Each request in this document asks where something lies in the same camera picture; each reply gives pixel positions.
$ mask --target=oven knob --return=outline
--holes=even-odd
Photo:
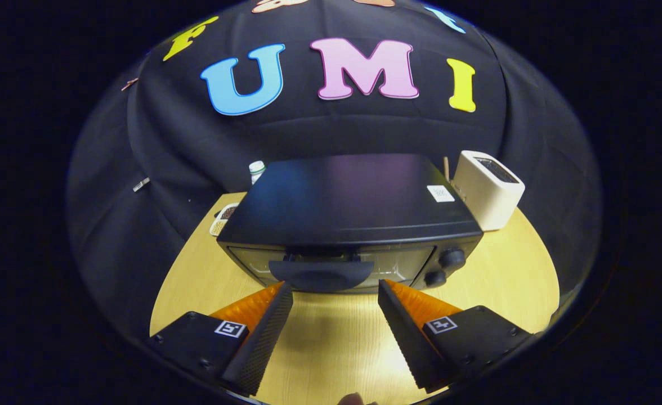
[[[446,270],[448,274],[464,267],[465,263],[466,257],[464,256],[464,251],[460,249],[447,250],[439,257],[441,268]]]
[[[444,270],[434,270],[426,273],[423,280],[426,283],[426,287],[439,287],[446,284],[446,273]]]

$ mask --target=letter m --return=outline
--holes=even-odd
[[[325,84],[319,90],[321,99],[345,99],[354,93],[344,81],[344,71],[366,96],[374,90],[382,72],[384,82],[378,87],[382,95],[396,99],[413,99],[419,95],[411,77],[409,53],[413,47],[410,44],[383,40],[370,57],[365,57],[343,38],[318,39],[311,43],[311,48],[321,53],[324,66]]]

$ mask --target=oven glass window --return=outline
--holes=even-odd
[[[231,252],[243,262],[262,282],[274,284],[277,279],[269,270],[269,261],[284,260],[285,252],[280,250],[246,249],[230,246]],[[357,285],[357,288],[376,287],[378,280],[389,279],[408,285],[416,278],[421,267],[426,263],[433,250],[432,246],[413,249],[395,249],[380,251],[362,251],[357,253],[362,262],[374,262],[374,270],[367,280]],[[303,262],[334,261],[334,257],[312,257],[296,255],[296,260]]]

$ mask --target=yellow letter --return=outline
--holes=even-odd
[[[205,30],[205,26],[213,23],[216,20],[218,20],[218,16],[214,16],[174,38],[171,49],[168,51],[168,54],[166,57],[164,57],[163,61],[169,60],[175,54],[183,51],[185,48],[188,48],[192,43],[194,43],[194,41],[191,41],[191,39],[199,36]]]
[[[457,110],[475,112],[471,79],[476,71],[469,64],[456,59],[446,59],[446,62],[454,70],[454,95],[449,99],[449,105]]]

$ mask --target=black background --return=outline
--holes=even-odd
[[[63,195],[80,126],[117,73],[228,3],[0,2],[0,403],[209,402],[102,320]],[[431,3],[526,56],[575,108],[611,208],[599,269],[616,268],[558,348],[457,402],[662,403],[662,2]]]

